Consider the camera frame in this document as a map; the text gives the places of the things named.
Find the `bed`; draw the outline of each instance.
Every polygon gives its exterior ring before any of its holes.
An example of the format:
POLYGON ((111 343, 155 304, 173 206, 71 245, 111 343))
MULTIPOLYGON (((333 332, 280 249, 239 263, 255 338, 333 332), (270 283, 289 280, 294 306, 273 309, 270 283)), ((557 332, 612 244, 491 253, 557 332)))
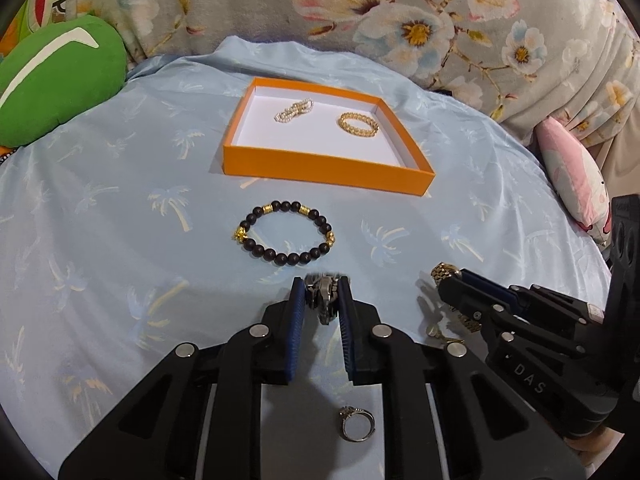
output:
MULTIPOLYGON (((266 217, 255 234, 298 250, 309 231, 295 220, 266 217)), ((294 276, 348 274, 354 297, 430 344, 434 323, 469 337, 437 298, 429 272, 440 261, 602 307, 610 278, 537 160, 485 115, 355 54, 236 37, 213 54, 141 63, 116 97, 11 156, 0 167, 0 247, 0 403, 53 478, 172 348, 225 342, 294 276), (222 174, 220 142, 255 75, 382 96, 436 172, 429 192, 222 174), (306 267, 242 254, 238 219, 272 200, 330 218, 330 254, 306 267)), ((337 324, 307 323, 296 382, 263 391, 263 478, 382 478, 382 432, 361 445, 335 432, 345 404, 382 420, 380 391, 348 383, 337 324)))

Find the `black bead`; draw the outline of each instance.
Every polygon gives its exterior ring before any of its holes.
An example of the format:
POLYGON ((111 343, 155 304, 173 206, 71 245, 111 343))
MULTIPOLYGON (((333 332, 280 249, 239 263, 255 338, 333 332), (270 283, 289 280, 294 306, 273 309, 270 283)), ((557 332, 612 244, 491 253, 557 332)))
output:
POLYGON ((253 256, 257 256, 258 258, 260 258, 260 256, 262 256, 264 254, 264 247, 260 244, 256 245, 254 247, 254 250, 251 251, 251 254, 253 256))
POLYGON ((276 257, 276 251, 273 249, 265 249, 262 257, 268 262, 272 262, 276 257))
POLYGON ((276 265, 283 266, 287 263, 287 255, 285 253, 280 253, 276 256, 276 265))

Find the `gold bead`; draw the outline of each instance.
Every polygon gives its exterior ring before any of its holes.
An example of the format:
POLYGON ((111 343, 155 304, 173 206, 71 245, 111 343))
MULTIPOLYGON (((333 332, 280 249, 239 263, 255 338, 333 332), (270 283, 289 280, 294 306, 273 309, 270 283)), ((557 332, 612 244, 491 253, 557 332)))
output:
POLYGON ((244 227, 238 227, 238 229, 234 231, 234 240, 238 240, 240 243, 242 243, 247 238, 248 236, 246 235, 244 227))

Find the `floral fabric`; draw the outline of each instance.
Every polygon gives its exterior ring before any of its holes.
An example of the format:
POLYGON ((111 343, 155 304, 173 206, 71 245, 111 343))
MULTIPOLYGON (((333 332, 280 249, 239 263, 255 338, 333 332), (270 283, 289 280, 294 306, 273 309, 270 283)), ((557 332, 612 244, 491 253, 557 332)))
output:
POLYGON ((615 0, 69 0, 132 62, 211 52, 230 34, 356 52, 501 122, 528 143, 553 115, 586 146, 624 127, 640 40, 615 0))

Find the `palm tree print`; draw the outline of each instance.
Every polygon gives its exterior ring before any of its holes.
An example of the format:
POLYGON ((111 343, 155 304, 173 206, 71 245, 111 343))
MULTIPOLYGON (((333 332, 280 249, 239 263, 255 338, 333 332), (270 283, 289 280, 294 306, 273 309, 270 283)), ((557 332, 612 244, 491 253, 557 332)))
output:
POLYGON ((22 178, 22 181, 28 186, 29 183, 31 182, 31 179, 33 178, 33 174, 35 173, 36 170, 36 159, 33 156, 33 150, 31 150, 31 154, 29 156, 29 160, 27 161, 27 171, 24 172, 24 177, 22 178))
POLYGON ((174 137, 174 146, 180 148, 178 160, 185 160, 189 155, 189 149, 195 146, 194 137, 204 137, 198 130, 181 130, 174 137))
POLYGON ((481 262, 484 262, 484 258, 476 252, 476 250, 471 246, 469 240, 465 237, 460 236, 460 225, 453 224, 448 231, 442 232, 442 241, 449 242, 449 247, 456 248, 460 250, 461 253, 464 253, 465 250, 469 251, 473 256, 475 256, 481 262))
POLYGON ((100 397, 113 395, 109 387, 99 378, 90 365, 74 364, 66 361, 60 368, 62 382, 68 388, 71 400, 79 405, 87 428, 92 430, 102 418, 100 397))
POLYGON ((152 200, 151 209, 158 210, 162 216, 167 213, 167 206, 170 206, 180 219, 182 230, 186 233, 193 229, 191 218, 187 213, 185 206, 188 200, 181 196, 182 193, 189 191, 186 186, 174 186, 170 189, 154 189, 148 196, 148 200, 152 200))
POLYGON ((14 215, 11 216, 0 216, 0 226, 2 224, 4 224, 5 222, 8 222, 9 220, 11 220, 11 218, 13 218, 14 215))
POLYGON ((109 152, 111 153, 111 155, 113 156, 113 158, 118 158, 120 156, 120 153, 122 153, 124 151, 124 149, 127 147, 127 141, 133 137, 136 133, 133 132, 129 137, 121 137, 119 139, 116 139, 115 143, 111 144, 108 140, 107 142, 107 148, 109 150, 109 152))
POLYGON ((72 148, 69 150, 69 152, 66 155, 63 155, 58 159, 58 162, 62 162, 67 157, 70 157, 71 155, 75 155, 76 153, 78 153, 78 154, 82 153, 82 146, 80 144, 73 145, 72 148))
POLYGON ((89 211, 91 206, 97 204, 95 201, 95 196, 100 193, 117 193, 120 191, 118 186, 92 186, 92 183, 89 182, 82 189, 82 200, 78 202, 76 206, 76 214, 82 211, 89 211))
POLYGON ((82 277, 82 272, 76 270, 73 262, 66 265, 66 272, 62 272, 53 256, 49 257, 49 269, 53 274, 55 284, 53 290, 56 292, 55 311, 62 312, 69 301, 71 292, 82 292, 86 289, 87 280, 82 277))
POLYGON ((168 117, 175 117, 177 114, 181 114, 187 111, 187 108, 185 108, 184 106, 168 103, 167 101, 161 101, 161 103, 166 107, 168 117))
POLYGON ((364 220, 360 223, 360 231, 371 246, 369 256, 379 267, 384 267, 385 264, 394 264, 396 261, 393 256, 401 253, 396 246, 391 245, 391 242, 411 234, 404 227, 388 230, 382 226, 377 228, 375 234, 372 234, 369 225, 364 220))
POLYGON ((18 399, 22 400, 24 395, 24 367, 20 362, 20 352, 24 343, 24 326, 18 332, 18 339, 11 347, 11 357, 4 352, 4 362, 9 368, 9 374, 14 380, 15 393, 18 399))
POLYGON ((33 194, 35 205, 31 210, 31 214, 35 215, 36 211, 42 207, 42 204, 47 203, 49 200, 51 200, 51 193, 49 189, 44 189, 44 180, 41 180, 38 189, 33 194))
POLYGON ((138 300, 136 289, 130 286, 127 290, 127 304, 129 313, 136 320, 136 324, 129 332, 129 339, 145 350, 151 349, 149 341, 164 341, 164 335, 160 329, 170 322, 168 319, 155 319, 155 314, 164 303, 187 286, 189 286, 189 282, 179 278, 169 291, 158 298, 156 298, 157 289, 152 288, 142 302, 138 300))
POLYGON ((126 108, 122 112, 122 116, 124 117, 124 120, 129 122, 130 120, 134 119, 140 113, 140 108, 142 107, 145 101, 146 101, 146 94, 143 95, 138 102, 134 102, 131 108, 126 108))
POLYGON ((27 269, 29 269, 29 256, 35 249, 36 245, 40 243, 40 237, 38 236, 34 243, 29 247, 26 247, 22 250, 21 253, 15 255, 14 261, 14 270, 15 270, 15 279, 14 279, 14 290, 18 290, 18 287, 24 280, 24 276, 27 273, 27 269))
POLYGON ((492 210, 493 207, 481 202, 480 199, 477 196, 475 196, 473 193, 469 194, 469 199, 471 200, 471 204, 474 207, 478 208, 478 211, 480 213, 480 221, 482 222, 486 221, 486 217, 489 213, 489 210, 492 210))

